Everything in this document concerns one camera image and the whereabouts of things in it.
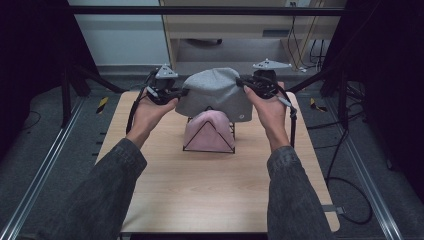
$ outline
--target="person's right hand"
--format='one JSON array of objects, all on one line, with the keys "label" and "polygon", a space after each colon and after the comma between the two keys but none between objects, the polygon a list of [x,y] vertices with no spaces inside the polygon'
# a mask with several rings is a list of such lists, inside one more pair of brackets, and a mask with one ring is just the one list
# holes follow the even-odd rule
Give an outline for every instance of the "person's right hand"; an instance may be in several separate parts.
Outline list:
[{"label": "person's right hand", "polygon": [[277,97],[262,99],[249,87],[244,86],[247,98],[255,106],[259,120],[265,128],[271,151],[282,146],[290,146],[290,141],[285,129],[286,106]]}]

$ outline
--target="light wood surface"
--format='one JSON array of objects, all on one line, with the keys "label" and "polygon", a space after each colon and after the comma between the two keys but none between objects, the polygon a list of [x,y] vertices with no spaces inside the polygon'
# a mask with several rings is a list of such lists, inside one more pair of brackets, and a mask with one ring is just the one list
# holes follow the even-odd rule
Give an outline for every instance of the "light wood surface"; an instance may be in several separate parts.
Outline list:
[{"label": "light wood surface", "polygon": [[[288,94],[299,109],[295,96]],[[98,160],[125,137],[137,95],[122,94]],[[252,121],[235,124],[235,154],[183,151],[186,123],[187,117],[171,111],[141,149],[148,164],[122,232],[266,232],[270,148],[256,112]],[[321,203],[332,204],[300,110],[295,149]],[[326,216],[337,231],[336,214]]]}]

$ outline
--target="aluminum rail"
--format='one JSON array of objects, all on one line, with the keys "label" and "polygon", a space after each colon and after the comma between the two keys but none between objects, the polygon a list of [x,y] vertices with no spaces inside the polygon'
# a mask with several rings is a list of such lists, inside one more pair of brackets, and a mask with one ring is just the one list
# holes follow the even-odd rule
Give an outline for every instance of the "aluminum rail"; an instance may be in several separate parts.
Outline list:
[{"label": "aluminum rail", "polygon": [[[329,106],[329,110],[331,114],[333,115],[333,118],[338,119],[337,113],[335,110],[337,109],[335,103],[331,100],[326,100],[326,103],[327,103],[327,106]],[[339,126],[340,133],[343,133],[343,128],[340,125],[338,126]],[[364,161],[361,158],[361,155],[359,154],[352,138],[350,138],[349,135],[346,138],[346,147],[347,147],[348,153],[352,157],[351,159],[352,166],[355,169],[355,172],[358,176],[359,181],[361,182],[363,190],[370,201],[372,209],[374,210],[374,215],[377,218],[378,222],[380,223],[381,230],[386,236],[386,239],[403,240],[404,238],[401,232],[399,231],[399,228],[395,220],[393,219],[393,216],[390,213],[390,210],[386,202],[384,201],[383,196],[378,190],[377,185],[372,179],[371,174],[369,173],[367,167],[365,166]]]},{"label": "aluminum rail", "polygon": [[108,15],[266,15],[266,16],[357,16],[364,10],[305,7],[196,7],[196,6],[49,6],[49,10],[73,14]]},{"label": "aluminum rail", "polygon": [[60,130],[59,134],[57,135],[56,140],[54,141],[49,152],[44,158],[43,163],[41,164],[31,185],[28,187],[27,192],[19,203],[19,206],[15,210],[9,222],[2,230],[0,234],[1,240],[14,240],[18,236],[19,231],[21,230],[28,214],[30,213],[32,206],[37,200],[37,197],[41,192],[41,189],[43,188],[44,183],[46,182],[50,174],[50,171],[52,170],[66,140],[68,139],[70,132],[72,131],[75,125],[76,120],[79,117],[85,99],[79,98],[77,100],[78,101],[77,103],[75,103],[74,109],[72,111],[72,118],[69,120],[68,124]]}]

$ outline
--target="hand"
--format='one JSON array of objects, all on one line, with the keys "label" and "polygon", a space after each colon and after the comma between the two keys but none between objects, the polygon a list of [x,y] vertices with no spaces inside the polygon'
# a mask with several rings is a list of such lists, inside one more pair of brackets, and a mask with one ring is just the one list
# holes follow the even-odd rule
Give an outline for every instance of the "hand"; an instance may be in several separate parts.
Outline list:
[{"label": "hand", "polygon": [[156,105],[143,92],[143,99],[138,104],[134,114],[133,126],[126,138],[141,148],[162,117],[177,106],[178,99],[174,98],[166,105]]},{"label": "hand", "polygon": [[[279,82],[278,85],[284,88],[284,83]],[[247,86],[244,86],[247,98],[255,106],[258,112],[259,120],[265,128],[271,151],[282,146],[289,146],[290,141],[285,129],[286,106],[282,104],[277,97],[270,99],[262,99]]]}]

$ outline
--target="wall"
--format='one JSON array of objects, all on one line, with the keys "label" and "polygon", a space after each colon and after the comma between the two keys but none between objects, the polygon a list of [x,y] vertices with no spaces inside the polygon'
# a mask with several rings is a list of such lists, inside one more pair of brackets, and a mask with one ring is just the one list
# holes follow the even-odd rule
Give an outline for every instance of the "wall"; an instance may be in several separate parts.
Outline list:
[{"label": "wall", "polygon": [[[68,0],[72,5],[158,6],[157,0]],[[99,71],[169,64],[159,15],[76,15]]]}]

